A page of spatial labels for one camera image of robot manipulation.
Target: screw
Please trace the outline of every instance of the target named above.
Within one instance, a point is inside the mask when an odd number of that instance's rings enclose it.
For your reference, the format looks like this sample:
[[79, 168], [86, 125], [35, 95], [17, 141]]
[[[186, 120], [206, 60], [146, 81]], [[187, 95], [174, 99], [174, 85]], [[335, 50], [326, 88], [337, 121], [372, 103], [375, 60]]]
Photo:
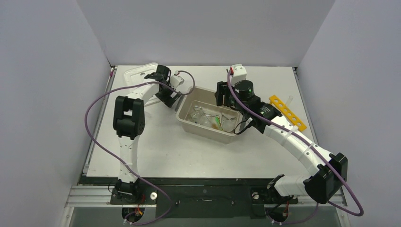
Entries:
[[157, 193], [156, 192], [152, 192], [151, 194], [150, 194], [150, 199], [151, 200], [155, 200], [157, 198]]
[[257, 192], [252, 193], [252, 198], [253, 198], [254, 200], [259, 199], [259, 193], [257, 193]]

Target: gray wall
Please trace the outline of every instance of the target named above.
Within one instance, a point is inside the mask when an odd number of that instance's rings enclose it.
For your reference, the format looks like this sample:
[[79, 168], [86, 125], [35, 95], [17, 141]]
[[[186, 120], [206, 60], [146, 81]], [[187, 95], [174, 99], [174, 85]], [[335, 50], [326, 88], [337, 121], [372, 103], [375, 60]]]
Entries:
[[74, 0], [1, 1], [0, 69], [0, 226], [57, 226], [109, 64]]
[[78, 0], [111, 64], [297, 66], [334, 0]]
[[401, 222], [400, 12], [399, 0], [336, 0], [298, 68], [319, 143], [349, 158], [366, 211], [353, 226]]

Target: plastic container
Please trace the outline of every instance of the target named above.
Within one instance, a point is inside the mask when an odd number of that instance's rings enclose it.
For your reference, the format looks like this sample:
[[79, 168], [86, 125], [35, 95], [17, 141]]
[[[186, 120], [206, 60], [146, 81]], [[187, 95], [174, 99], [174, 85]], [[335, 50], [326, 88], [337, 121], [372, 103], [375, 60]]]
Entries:
[[195, 106], [201, 106], [205, 108], [205, 110], [222, 113], [228, 118], [235, 117], [235, 126], [241, 122], [242, 115], [239, 112], [223, 106], [216, 106], [214, 93], [215, 92], [212, 90], [195, 86], [193, 92], [183, 98], [176, 117], [177, 120], [181, 122], [184, 131], [228, 144], [232, 142], [237, 135], [191, 122], [191, 113]]

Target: white tabletop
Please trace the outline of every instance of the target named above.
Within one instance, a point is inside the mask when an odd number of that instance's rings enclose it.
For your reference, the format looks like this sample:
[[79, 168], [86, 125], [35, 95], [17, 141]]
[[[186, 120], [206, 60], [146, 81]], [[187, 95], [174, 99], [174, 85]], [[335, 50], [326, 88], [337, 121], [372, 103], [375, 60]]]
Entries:
[[[137, 66], [118, 66], [112, 89], [125, 86], [123, 75]], [[216, 90], [216, 83], [227, 80], [226, 66], [171, 66], [190, 72], [196, 85]], [[246, 67], [247, 79], [262, 101], [277, 95], [283, 102], [294, 99], [289, 108], [308, 127], [303, 131], [313, 140], [306, 112], [291, 67]], [[189, 76], [182, 74], [185, 83], [178, 90], [187, 91], [192, 85]], [[97, 139], [119, 155], [119, 143], [113, 129], [114, 101], [128, 90], [110, 95]], [[138, 145], [138, 168], [143, 177], [227, 177], [273, 178], [279, 174], [308, 174], [306, 169], [276, 141], [248, 129], [228, 145], [184, 132], [175, 117], [174, 109], [163, 103], [145, 107], [146, 127]], [[88, 177], [117, 177], [120, 163], [98, 146], [93, 149]]]

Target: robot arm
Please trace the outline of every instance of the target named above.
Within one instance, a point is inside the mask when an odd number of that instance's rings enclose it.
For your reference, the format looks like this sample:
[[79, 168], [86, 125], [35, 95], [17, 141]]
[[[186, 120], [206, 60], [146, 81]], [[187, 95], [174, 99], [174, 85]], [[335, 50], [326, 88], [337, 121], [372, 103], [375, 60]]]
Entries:
[[278, 109], [268, 103], [264, 103], [253, 92], [253, 83], [246, 80], [246, 69], [241, 64], [233, 65], [228, 70], [233, 77], [231, 84], [234, 86], [236, 96], [250, 110], [261, 117], [272, 121], [278, 125], [289, 129], [289, 132], [283, 131], [274, 125], [268, 125], [266, 122], [255, 118], [248, 111], [243, 109], [232, 97], [227, 82], [219, 82], [215, 93], [217, 106], [224, 105], [241, 112], [245, 119], [248, 119], [246, 128], [255, 127], [260, 133], [271, 137], [289, 151], [302, 165], [307, 169], [309, 175], [284, 176], [279, 175], [267, 186], [270, 190], [276, 190], [280, 196], [290, 195], [309, 195], [318, 203], [325, 204], [342, 186], [340, 180], [325, 165], [325, 163], [310, 150], [299, 138], [292, 135], [296, 133], [306, 139], [311, 146], [326, 159], [341, 176], [346, 180], [348, 160], [339, 153], [333, 155], [331, 152], [315, 145], [305, 135], [303, 135], [297, 126], [292, 125], [280, 113]]
[[[144, 105], [153, 96], [156, 95], [165, 105], [171, 107], [181, 96], [180, 94], [171, 97], [172, 91], [159, 83], [166, 84], [172, 89], [176, 89], [183, 84], [184, 79], [178, 76], [178, 72], [171, 75], [168, 67], [158, 65], [156, 72], [144, 77], [142, 83], [147, 83], [137, 87], [127, 96], [118, 96], [115, 101], [113, 128], [117, 131], [120, 144], [121, 159], [134, 172], [138, 172], [138, 141], [145, 128], [145, 110]], [[131, 196], [136, 200], [139, 194], [137, 177], [121, 163], [118, 181], [115, 189], [119, 193]]]

